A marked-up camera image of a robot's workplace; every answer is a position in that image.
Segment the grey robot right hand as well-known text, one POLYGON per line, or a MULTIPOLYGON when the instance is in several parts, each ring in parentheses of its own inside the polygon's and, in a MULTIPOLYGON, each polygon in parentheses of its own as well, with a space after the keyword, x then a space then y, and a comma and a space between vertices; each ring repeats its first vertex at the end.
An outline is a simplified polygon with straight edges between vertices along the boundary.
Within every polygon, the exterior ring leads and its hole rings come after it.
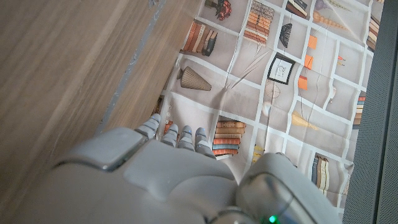
POLYGON ((328 199, 281 153, 236 180, 203 128, 160 116, 115 128, 57 159, 34 183, 13 223, 339 223, 328 199))

